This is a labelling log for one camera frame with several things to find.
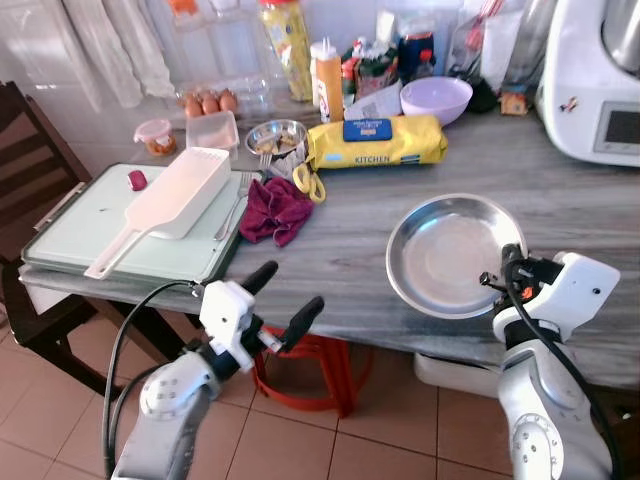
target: yellow bottle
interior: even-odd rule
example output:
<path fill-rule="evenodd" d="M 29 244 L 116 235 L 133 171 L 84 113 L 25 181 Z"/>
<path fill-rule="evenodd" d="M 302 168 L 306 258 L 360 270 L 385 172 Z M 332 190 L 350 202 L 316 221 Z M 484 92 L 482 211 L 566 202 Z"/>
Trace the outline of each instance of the yellow bottle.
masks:
<path fill-rule="evenodd" d="M 322 41 L 316 58 L 318 97 L 322 122 L 340 122 L 344 119 L 342 106 L 342 70 L 340 56 L 329 39 Z"/>

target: condiment bottle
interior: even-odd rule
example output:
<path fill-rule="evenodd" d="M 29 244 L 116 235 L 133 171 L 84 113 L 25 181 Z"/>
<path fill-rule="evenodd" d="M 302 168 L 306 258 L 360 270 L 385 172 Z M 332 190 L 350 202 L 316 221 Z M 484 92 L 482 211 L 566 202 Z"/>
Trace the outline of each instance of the condiment bottle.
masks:
<path fill-rule="evenodd" d="M 322 41 L 322 48 L 318 51 L 316 75 L 322 121 L 324 123 L 340 122 L 344 119 L 342 70 L 336 47 L 329 43 L 328 38 Z"/>
<path fill-rule="evenodd" d="M 313 106 L 320 106 L 320 97 L 318 96 L 318 71 L 316 69 L 316 59 L 318 58 L 318 52 L 322 51 L 322 42 L 312 43 L 309 47 L 311 53 L 311 65 L 309 71 L 311 72 L 311 91 L 313 93 Z"/>

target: purple bowl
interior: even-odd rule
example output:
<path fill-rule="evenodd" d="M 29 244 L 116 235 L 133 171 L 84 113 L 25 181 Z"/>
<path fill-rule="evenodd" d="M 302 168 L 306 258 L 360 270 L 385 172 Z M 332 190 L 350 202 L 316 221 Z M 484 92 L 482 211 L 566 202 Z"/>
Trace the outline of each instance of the purple bowl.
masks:
<path fill-rule="evenodd" d="M 463 80 L 428 77 L 406 84 L 400 91 L 400 104 L 405 115 L 434 115 L 444 126 L 462 115 L 471 95 L 471 85 Z"/>

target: glass jar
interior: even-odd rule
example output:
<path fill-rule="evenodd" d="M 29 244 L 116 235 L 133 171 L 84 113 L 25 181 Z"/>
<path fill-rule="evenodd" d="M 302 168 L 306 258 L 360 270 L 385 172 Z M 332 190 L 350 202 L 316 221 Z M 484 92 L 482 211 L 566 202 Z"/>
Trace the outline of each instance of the glass jar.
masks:
<path fill-rule="evenodd" d="M 171 122 L 166 118 L 156 118 L 144 122 L 136 128 L 134 142 L 144 142 L 153 156 L 170 155 L 176 149 L 176 137 L 171 132 Z"/>

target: red cloth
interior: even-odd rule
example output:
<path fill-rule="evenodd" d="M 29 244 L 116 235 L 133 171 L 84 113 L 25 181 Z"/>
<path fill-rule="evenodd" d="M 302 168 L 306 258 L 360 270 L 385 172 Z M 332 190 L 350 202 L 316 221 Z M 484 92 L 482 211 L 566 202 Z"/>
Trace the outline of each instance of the red cloth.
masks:
<path fill-rule="evenodd" d="M 313 202 L 284 178 L 276 177 L 266 185 L 254 180 L 240 233 L 251 243 L 273 235 L 276 245 L 284 247 L 296 237 L 312 211 Z"/>

